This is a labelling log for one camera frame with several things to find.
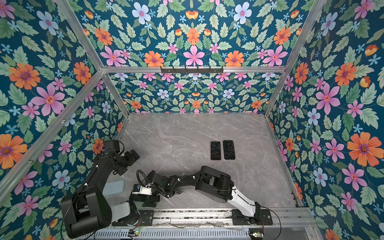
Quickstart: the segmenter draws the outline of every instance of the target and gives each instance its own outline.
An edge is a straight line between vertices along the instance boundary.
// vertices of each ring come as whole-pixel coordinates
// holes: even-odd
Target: marble surface
[[[236,159],[210,160],[210,142],[233,140]],[[106,197],[109,204],[129,198],[137,184],[138,169],[170,175],[192,174],[202,166],[227,173],[250,199],[265,207],[294,207],[295,200],[261,114],[132,114],[121,141],[141,156],[123,176],[111,175],[108,182],[125,180],[123,193]],[[221,208],[195,190],[170,199],[161,196],[157,208]]]

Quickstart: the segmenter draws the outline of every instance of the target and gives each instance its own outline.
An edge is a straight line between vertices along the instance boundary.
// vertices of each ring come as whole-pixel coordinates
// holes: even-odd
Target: floral wallpaper
[[[384,1],[326,5],[269,115],[327,240],[384,238]]]
[[[78,4],[76,14],[106,66],[277,66],[286,63],[313,1]]]
[[[60,200],[82,184],[124,117],[100,81],[0,208],[0,239],[59,240]],[[1,134],[0,139],[11,138]]]
[[[280,74],[116,73],[127,108],[136,113],[262,113]]]
[[[0,39],[2,179],[95,70],[52,1],[0,0]]]

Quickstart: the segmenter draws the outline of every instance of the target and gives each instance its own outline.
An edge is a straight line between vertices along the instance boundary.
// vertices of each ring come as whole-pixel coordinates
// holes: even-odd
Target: smartphone
[[[221,160],[221,143],[218,141],[211,141],[211,160]]]
[[[235,156],[235,146],[233,145],[232,140],[223,141],[223,150],[224,150],[224,159],[225,160],[234,160]]]

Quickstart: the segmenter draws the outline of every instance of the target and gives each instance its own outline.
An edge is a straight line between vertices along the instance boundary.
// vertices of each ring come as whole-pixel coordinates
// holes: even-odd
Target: smartphone screen
[[[235,157],[235,147],[232,140],[223,141],[223,150],[224,150],[224,159],[225,160],[234,160]]]
[[[211,160],[221,160],[221,143],[217,141],[211,142]]]

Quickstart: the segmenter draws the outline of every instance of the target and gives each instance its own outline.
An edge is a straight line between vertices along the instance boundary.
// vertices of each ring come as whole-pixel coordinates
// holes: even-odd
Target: orange flower
[[[244,62],[244,55],[239,53],[239,51],[234,51],[233,53],[228,53],[228,57],[225,58],[227,67],[240,67],[241,63]]]
[[[335,77],[335,81],[337,82],[337,85],[349,85],[349,81],[352,81],[356,77],[356,71],[357,68],[353,66],[353,63],[348,63],[348,65],[344,63],[341,65],[340,69],[337,69],[336,71],[337,76]]]
[[[118,124],[118,132],[120,132],[121,127],[122,127],[122,122],[120,122],[120,123]]]
[[[365,55],[370,56],[370,55],[374,54],[377,50],[379,50],[379,48],[376,45],[369,45],[365,49]]]
[[[377,159],[384,158],[384,150],[377,148],[381,146],[381,141],[377,137],[371,138],[371,134],[368,132],[361,132],[360,136],[355,133],[351,137],[352,142],[348,142],[347,148],[351,150],[349,155],[353,160],[358,160],[358,164],[363,167],[368,163],[374,167],[379,164]]]
[[[23,156],[21,153],[27,151],[27,145],[22,144],[24,139],[15,136],[12,139],[10,134],[0,135],[0,164],[2,169],[13,167],[13,162],[18,162]]]
[[[362,86],[363,88],[369,88],[370,85],[371,79],[368,76],[365,76],[360,80],[360,86]]]
[[[176,29],[176,31],[175,31],[176,36],[181,36],[182,33],[183,32],[181,31],[181,29]]]
[[[297,67],[295,73],[295,82],[298,84],[302,84],[307,79],[307,74],[309,73],[308,64],[301,63],[300,66]]]
[[[112,45],[113,38],[111,37],[111,34],[108,31],[104,31],[103,28],[97,28],[95,35],[99,42],[103,43],[104,45]]]
[[[262,104],[263,103],[261,101],[254,101],[251,106],[252,108],[259,108],[262,106]]]
[[[77,81],[81,81],[82,84],[86,84],[91,78],[91,73],[89,72],[89,67],[86,66],[83,62],[75,63],[73,68],[73,73],[76,74]]]
[[[52,222],[49,224],[49,227],[50,227],[50,228],[54,228],[54,227],[56,227],[56,225],[57,225],[57,221],[58,221],[57,218],[53,219]]]
[[[291,36],[291,29],[282,28],[280,31],[277,31],[276,36],[273,38],[275,44],[283,45],[288,38]]]
[[[185,15],[187,16],[188,19],[197,19],[197,17],[199,16],[199,12],[197,11],[186,11],[185,12]]]
[[[288,151],[292,151],[295,144],[293,143],[292,139],[287,138],[287,140],[285,141],[285,146],[287,147]]]
[[[89,18],[89,19],[93,19],[93,13],[91,13],[90,11],[85,11],[84,12],[85,13],[85,15]]]
[[[52,235],[49,235],[47,238],[43,240],[56,240],[56,237],[53,237]]]
[[[199,107],[201,107],[201,103],[199,102],[199,101],[194,101],[193,103],[192,103],[192,107],[194,107],[194,108],[199,108]]]
[[[99,153],[101,153],[101,150],[102,150],[103,147],[104,147],[104,143],[103,143],[103,142],[104,142],[104,141],[101,140],[101,138],[95,140],[95,143],[93,144],[93,149],[92,149],[92,151],[93,151],[95,154],[99,154]]]
[[[164,59],[161,58],[160,53],[155,53],[154,51],[149,51],[144,55],[144,62],[148,64],[148,67],[162,67],[164,66]]]
[[[205,35],[205,36],[209,36],[209,35],[211,35],[211,34],[212,34],[211,30],[209,30],[209,29],[207,29],[207,28],[204,30],[204,35]]]
[[[9,79],[16,82],[15,85],[19,88],[24,87],[26,90],[30,90],[40,82],[40,78],[37,77],[40,75],[39,72],[29,64],[18,63],[17,68],[11,67],[9,72],[11,73]]]
[[[327,229],[325,231],[325,238],[327,240],[340,240],[339,236],[335,234],[335,232],[332,229]]]
[[[291,13],[291,18],[295,18],[295,17],[297,17],[297,15],[299,15],[299,12],[300,12],[300,11],[298,11],[298,10],[293,11],[293,12]]]
[[[187,40],[192,45],[196,45],[196,43],[200,41],[199,37],[200,37],[200,34],[197,32],[195,28],[191,28],[189,30],[189,33],[187,33],[187,38],[188,38]]]
[[[295,187],[296,187],[297,193],[299,194],[300,199],[302,200],[303,199],[303,195],[301,193],[303,191],[301,190],[301,187],[299,187],[299,184],[297,182],[295,182]]]
[[[134,107],[135,109],[140,109],[141,108],[141,103],[137,102],[137,101],[132,101],[131,102],[131,105],[132,107]]]

